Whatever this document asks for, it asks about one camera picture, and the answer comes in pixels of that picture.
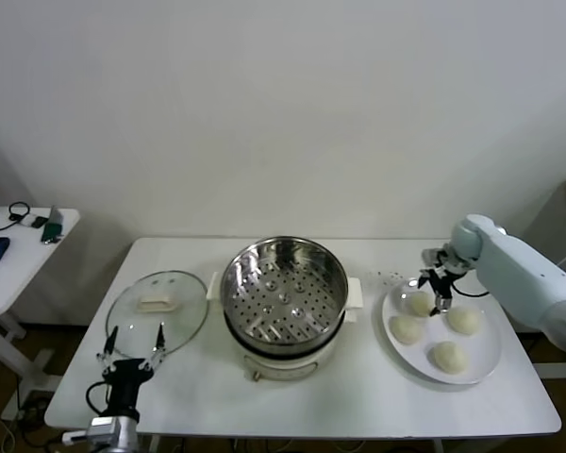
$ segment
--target floor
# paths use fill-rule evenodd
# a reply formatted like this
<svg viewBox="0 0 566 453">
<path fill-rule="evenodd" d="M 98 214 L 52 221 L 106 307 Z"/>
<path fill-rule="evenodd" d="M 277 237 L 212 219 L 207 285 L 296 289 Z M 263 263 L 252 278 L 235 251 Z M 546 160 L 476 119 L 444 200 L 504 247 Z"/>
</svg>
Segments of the floor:
<svg viewBox="0 0 566 453">
<path fill-rule="evenodd" d="M 15 341 L 19 350 L 26 354 L 29 358 L 35 357 L 38 351 L 45 347 L 54 348 L 57 352 L 53 360 L 48 364 L 47 372 L 51 374 L 62 375 L 67 369 L 67 365 L 74 355 L 77 345 L 83 337 L 83 330 L 65 330 L 58 328 L 29 328 L 27 336 L 21 341 Z M 566 355 L 555 349 L 549 342 L 544 339 L 537 341 L 532 338 L 523 339 L 524 348 L 530 354 L 533 361 L 549 362 L 549 361 L 566 361 Z M 559 415 L 562 419 L 562 430 L 552 436 L 542 437 L 525 437 L 519 439 L 511 439 L 493 450 L 494 453 L 509 452 L 548 452 L 561 451 L 566 453 L 566 380 L 549 380 L 544 382 L 547 392 L 551 395 Z M 16 387 L 14 374 L 4 365 L 0 364 L 0 413 L 12 392 Z M 5 452 L 27 453 L 41 452 L 41 449 L 32 448 L 25 444 L 21 433 L 16 427 L 12 427 L 15 435 L 15 446 L 9 442 L 4 444 Z M 0 425 L 0 451 L 1 444 L 5 439 L 5 430 Z M 41 445 L 46 440 L 58 435 L 58 431 L 42 427 L 36 431 L 29 432 L 27 439 L 29 442 Z M 203 452 L 203 451 L 222 451 L 232 452 L 233 444 L 227 439 L 212 438 L 190 438 L 181 444 L 182 439 L 164 438 L 159 445 L 159 452 Z M 445 441 L 446 451 L 452 451 L 453 447 L 458 445 L 459 441 Z M 292 452 L 336 452 L 336 451 L 359 451 L 361 453 L 431 453 L 434 451 L 433 445 L 429 441 L 403 441 L 403 442 L 384 442 L 369 441 L 364 445 L 358 442 L 339 442 L 332 444 L 328 441 L 292 441 L 289 440 L 262 440 L 262 439 L 239 439 L 236 444 L 236 450 L 240 453 L 273 453 L 277 451 Z M 85 445 L 75 445 L 74 447 L 64 447 L 62 445 L 51 446 L 53 452 L 62 453 L 81 453 L 88 451 Z"/>
</svg>

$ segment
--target white table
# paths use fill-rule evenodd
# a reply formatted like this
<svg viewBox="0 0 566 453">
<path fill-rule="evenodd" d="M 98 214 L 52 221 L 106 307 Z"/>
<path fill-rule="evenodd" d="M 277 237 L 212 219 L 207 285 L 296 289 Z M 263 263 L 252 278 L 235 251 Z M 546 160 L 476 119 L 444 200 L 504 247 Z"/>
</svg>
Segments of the white table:
<svg viewBox="0 0 566 453">
<path fill-rule="evenodd" d="M 95 354 L 108 309 L 139 277 L 181 269 L 206 284 L 252 239 L 140 239 L 134 243 L 52 399 L 46 423 L 85 428 L 93 414 L 84 391 L 100 379 Z M 349 277 L 362 282 L 364 309 L 345 324 L 322 370 L 294 382 L 250 380 L 237 360 L 222 309 L 211 304 L 197 336 L 168 357 L 138 401 L 139 432 L 164 435 L 328 439 L 470 438 L 558 431 L 561 422 L 498 303 L 490 298 L 503 351 L 483 382 L 454 387 L 415 374 L 380 331 L 391 273 L 415 276 L 435 240 L 322 240 Z M 462 288 L 482 287 L 466 277 Z"/>
<path fill-rule="evenodd" d="M 79 213 L 77 210 L 59 211 L 63 215 L 64 239 L 77 223 Z M 34 208 L 31 212 L 47 217 L 50 209 Z M 0 227 L 9 223 L 8 208 L 0 207 Z M 10 238 L 10 246 L 0 260 L 0 324 L 8 332 L 6 337 L 0 335 L 0 361 L 23 378 L 20 395 L 23 401 L 33 390 L 54 391 L 58 386 L 59 377 L 47 376 L 42 371 L 43 366 L 50 360 L 52 351 L 44 349 L 34 361 L 30 361 L 10 344 L 12 338 L 23 338 L 25 331 L 7 311 L 55 252 L 59 243 L 43 244 L 40 242 L 42 228 L 35 229 L 21 225 L 0 231 L 0 236 Z M 12 420 L 16 413 L 16 398 L 13 396 L 2 418 Z"/>
</svg>

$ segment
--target dough ball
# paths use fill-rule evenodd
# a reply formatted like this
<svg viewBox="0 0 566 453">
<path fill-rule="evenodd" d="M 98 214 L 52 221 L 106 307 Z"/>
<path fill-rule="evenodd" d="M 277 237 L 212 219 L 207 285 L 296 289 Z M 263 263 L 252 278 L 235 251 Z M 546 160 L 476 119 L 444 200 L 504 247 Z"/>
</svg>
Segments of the dough ball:
<svg viewBox="0 0 566 453">
<path fill-rule="evenodd" d="M 418 316 L 427 317 L 434 309 L 434 296 L 425 291 L 416 291 L 407 294 L 408 305 Z"/>
<path fill-rule="evenodd" d="M 480 316 L 481 313 L 477 309 L 453 307 L 446 314 L 446 320 L 454 331 L 465 335 L 474 335 L 480 330 Z"/>
<path fill-rule="evenodd" d="M 449 375 L 456 375 L 468 367 L 468 356 L 457 343 L 442 342 L 434 346 L 434 361 Z"/>
<path fill-rule="evenodd" d="M 416 344 L 424 335 L 421 323 L 410 316 L 393 316 L 390 320 L 390 331 L 402 344 Z"/>
</svg>

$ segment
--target glass lid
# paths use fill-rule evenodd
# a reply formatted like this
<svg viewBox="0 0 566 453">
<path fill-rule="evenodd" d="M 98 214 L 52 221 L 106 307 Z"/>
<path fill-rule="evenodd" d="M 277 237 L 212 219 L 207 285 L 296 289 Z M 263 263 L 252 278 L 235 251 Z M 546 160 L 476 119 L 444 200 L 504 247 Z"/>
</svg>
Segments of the glass lid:
<svg viewBox="0 0 566 453">
<path fill-rule="evenodd" d="M 118 326 L 115 350 L 129 358 L 147 358 L 163 327 L 166 354 L 199 331 L 208 315 L 208 289 L 193 274 L 158 272 L 143 277 L 115 300 L 106 321 L 109 335 Z"/>
</svg>

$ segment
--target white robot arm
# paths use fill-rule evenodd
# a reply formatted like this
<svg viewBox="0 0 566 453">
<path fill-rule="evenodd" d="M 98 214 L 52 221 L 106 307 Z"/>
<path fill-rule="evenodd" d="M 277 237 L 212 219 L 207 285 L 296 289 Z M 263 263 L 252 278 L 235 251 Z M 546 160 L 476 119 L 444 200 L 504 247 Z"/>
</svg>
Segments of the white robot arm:
<svg viewBox="0 0 566 453">
<path fill-rule="evenodd" d="M 488 217 L 468 215 L 443 249 L 427 250 L 420 285 L 429 280 L 435 311 L 451 304 L 451 284 L 475 269 L 478 280 L 518 322 L 541 330 L 566 351 L 566 272 Z"/>
</svg>

